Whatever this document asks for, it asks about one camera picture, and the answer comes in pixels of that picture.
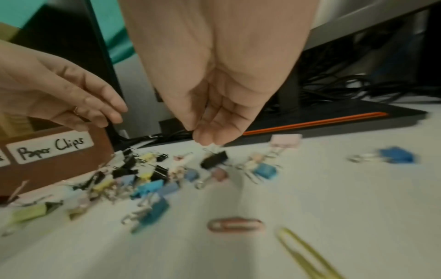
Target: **wooden object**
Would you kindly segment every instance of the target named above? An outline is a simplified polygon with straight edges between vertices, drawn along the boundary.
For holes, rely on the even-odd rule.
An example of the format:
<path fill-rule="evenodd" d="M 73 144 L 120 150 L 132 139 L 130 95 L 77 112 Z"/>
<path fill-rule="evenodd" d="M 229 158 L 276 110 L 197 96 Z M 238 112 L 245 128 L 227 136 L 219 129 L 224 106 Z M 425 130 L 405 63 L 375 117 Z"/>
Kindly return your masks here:
<path fill-rule="evenodd" d="M 0 168 L 0 195 L 10 195 L 23 180 L 29 180 L 23 190 L 24 193 L 96 170 L 100 164 L 109 161 L 113 148 L 106 131 L 93 125 L 89 126 L 94 146 L 23 165 L 14 160 L 6 147 L 7 144 L 67 132 L 71 129 L 57 127 L 1 140 L 0 149 L 6 154 L 11 164 Z"/>

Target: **desk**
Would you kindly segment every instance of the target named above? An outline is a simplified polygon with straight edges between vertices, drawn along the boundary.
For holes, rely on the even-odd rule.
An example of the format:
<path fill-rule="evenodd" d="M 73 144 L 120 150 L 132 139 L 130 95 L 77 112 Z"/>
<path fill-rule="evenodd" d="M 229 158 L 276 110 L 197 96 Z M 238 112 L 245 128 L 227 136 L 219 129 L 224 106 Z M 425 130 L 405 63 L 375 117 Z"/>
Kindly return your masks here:
<path fill-rule="evenodd" d="M 160 222 L 138 235 L 130 235 L 120 223 L 136 202 L 103 202 L 75 222 L 40 230 L 31 244 L 3 258 L 1 277 L 306 279 L 274 236 L 276 228 L 286 226 L 346 278 L 439 278 L 441 106 L 409 107 L 428 110 L 431 116 L 409 128 L 305 139 L 298 150 L 279 158 L 281 174 L 260 185 L 246 178 L 240 187 L 226 182 L 198 191 L 187 185 L 170 198 Z M 420 155 L 421 162 L 346 160 L 393 145 Z M 238 162 L 265 148 L 267 144 L 226 150 Z M 200 147 L 183 142 L 152 150 L 184 154 Z M 63 211 L 56 212 L 47 218 L 64 222 Z M 266 231 L 226 236 L 206 229 L 209 219 L 237 215 L 261 219 Z M 31 230 L 26 233 L 32 238 Z"/>

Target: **red paper clip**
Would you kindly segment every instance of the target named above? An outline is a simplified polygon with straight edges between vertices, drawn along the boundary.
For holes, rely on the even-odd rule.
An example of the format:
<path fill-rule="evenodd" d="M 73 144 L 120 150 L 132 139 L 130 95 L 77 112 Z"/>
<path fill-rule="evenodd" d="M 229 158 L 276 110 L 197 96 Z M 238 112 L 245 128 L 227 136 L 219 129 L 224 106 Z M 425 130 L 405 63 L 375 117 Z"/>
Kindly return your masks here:
<path fill-rule="evenodd" d="M 258 219 L 230 217 L 211 220 L 207 228 L 213 233 L 246 233 L 262 230 L 265 225 Z"/>

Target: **person's left hand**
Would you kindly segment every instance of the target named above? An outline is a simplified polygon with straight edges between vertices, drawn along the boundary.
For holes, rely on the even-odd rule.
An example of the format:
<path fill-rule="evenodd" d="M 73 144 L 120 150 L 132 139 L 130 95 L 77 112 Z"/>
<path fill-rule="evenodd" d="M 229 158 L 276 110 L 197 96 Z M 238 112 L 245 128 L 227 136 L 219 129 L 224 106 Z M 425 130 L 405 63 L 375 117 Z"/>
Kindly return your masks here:
<path fill-rule="evenodd" d="M 0 40 L 0 112 L 42 118 L 86 131 L 121 123 L 127 105 L 105 81 L 51 54 Z"/>

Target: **ring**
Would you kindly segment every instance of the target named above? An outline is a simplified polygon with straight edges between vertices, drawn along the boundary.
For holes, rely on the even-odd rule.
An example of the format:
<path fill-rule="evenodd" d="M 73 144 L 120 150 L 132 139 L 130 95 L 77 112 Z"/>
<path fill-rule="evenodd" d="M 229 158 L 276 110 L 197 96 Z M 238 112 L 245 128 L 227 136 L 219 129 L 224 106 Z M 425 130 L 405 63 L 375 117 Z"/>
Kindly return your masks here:
<path fill-rule="evenodd" d="M 79 114 L 78 114 L 78 107 L 75 107 L 75 108 L 74 108 L 73 113 L 74 113 L 76 116 L 79 116 Z"/>

